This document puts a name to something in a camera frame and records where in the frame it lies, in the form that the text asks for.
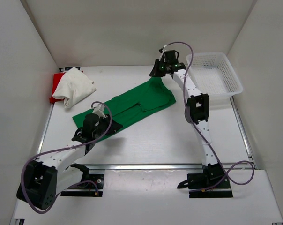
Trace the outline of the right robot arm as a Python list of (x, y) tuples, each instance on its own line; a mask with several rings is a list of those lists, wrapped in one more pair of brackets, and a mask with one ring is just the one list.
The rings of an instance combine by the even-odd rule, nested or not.
[(202, 150), (202, 173), (195, 174), (192, 179), (189, 178), (179, 183), (177, 188), (186, 188), (190, 183), (201, 183), (203, 186), (211, 188), (224, 176), (224, 169), (212, 150), (208, 123), (209, 95), (202, 93), (194, 84), (188, 75), (189, 67), (186, 67), (184, 63), (179, 63), (179, 52), (165, 49), (160, 49), (159, 52), (161, 55), (155, 60), (149, 76), (161, 78), (170, 75), (181, 88), (185, 106), (185, 119), (195, 130)]

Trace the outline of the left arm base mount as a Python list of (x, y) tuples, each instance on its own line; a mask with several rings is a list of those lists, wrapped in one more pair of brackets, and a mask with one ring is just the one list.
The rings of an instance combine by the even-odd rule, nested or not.
[(67, 170), (72, 179), (67, 189), (61, 191), (63, 197), (102, 197), (104, 191), (104, 171), (94, 171), (85, 165), (72, 164)]

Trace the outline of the green garment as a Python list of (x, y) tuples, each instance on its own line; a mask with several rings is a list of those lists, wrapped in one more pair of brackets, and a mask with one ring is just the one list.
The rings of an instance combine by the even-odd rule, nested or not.
[[(106, 101), (104, 113), (123, 125), (122, 131), (142, 119), (176, 103), (173, 93), (168, 90), (161, 78), (152, 77), (141, 85)], [(77, 129), (83, 125), (87, 114), (93, 108), (73, 117)]]

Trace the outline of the dark card behind red shirt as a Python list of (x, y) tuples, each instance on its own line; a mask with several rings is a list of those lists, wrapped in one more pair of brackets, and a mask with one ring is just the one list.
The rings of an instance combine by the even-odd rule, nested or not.
[(76, 68), (76, 69), (79, 70), (79, 71), (82, 70), (81, 67), (64, 67), (63, 72), (67, 72), (67, 71), (69, 71), (69, 70), (71, 70), (71, 69), (73, 69), (73, 68)]

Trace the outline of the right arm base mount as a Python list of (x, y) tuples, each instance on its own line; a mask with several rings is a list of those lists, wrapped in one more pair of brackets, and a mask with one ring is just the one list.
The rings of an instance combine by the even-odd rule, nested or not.
[(201, 173), (189, 173), (187, 179), (177, 185), (178, 189), (188, 188), (190, 198), (232, 198), (229, 179), (222, 166), (202, 166)]

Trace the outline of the aluminium rail front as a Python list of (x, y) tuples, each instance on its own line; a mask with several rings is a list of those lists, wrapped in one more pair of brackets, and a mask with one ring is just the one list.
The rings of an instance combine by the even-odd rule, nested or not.
[(202, 170), (201, 164), (85, 164), (90, 170)]

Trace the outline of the red t shirt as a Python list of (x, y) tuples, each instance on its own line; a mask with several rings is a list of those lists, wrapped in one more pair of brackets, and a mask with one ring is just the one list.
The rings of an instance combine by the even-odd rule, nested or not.
[(53, 75), (52, 93), (51, 93), (51, 96), (50, 96), (50, 98), (49, 98), (49, 102), (50, 102), (50, 104), (52, 104), (52, 105), (53, 105), (54, 103), (56, 103), (56, 102), (62, 101), (62, 99), (56, 99), (56, 98), (54, 98), (52, 95), (53, 95), (53, 93), (56, 91), (57, 86), (58, 86), (58, 84), (59, 84), (59, 82), (60, 82), (60, 80), (61, 80), (61, 78), (62, 78), (63, 75), (64, 75), (64, 73), (57, 73), (57, 74), (54, 74), (54, 75)]

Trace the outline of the white plastic mesh basket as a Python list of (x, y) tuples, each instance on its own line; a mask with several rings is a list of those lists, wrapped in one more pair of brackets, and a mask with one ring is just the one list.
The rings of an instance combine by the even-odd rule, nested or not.
[(202, 93), (207, 93), (211, 102), (220, 102), (243, 92), (243, 86), (227, 56), (222, 52), (187, 55), (191, 63), (189, 76)]

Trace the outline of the white t shirt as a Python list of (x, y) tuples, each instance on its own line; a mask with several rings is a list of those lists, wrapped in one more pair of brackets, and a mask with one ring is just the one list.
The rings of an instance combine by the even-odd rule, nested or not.
[(70, 109), (96, 91), (94, 81), (82, 71), (73, 68), (64, 73), (53, 97), (64, 101), (64, 108)]

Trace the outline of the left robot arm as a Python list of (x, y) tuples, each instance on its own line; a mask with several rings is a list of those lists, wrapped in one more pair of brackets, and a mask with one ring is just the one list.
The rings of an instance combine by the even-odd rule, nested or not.
[(66, 150), (27, 163), (22, 170), (17, 199), (27, 202), (39, 213), (45, 213), (64, 190), (95, 187), (95, 182), (90, 180), (89, 168), (77, 164), (76, 160), (87, 155), (98, 139), (113, 135), (122, 128), (123, 125), (108, 114), (87, 114)]

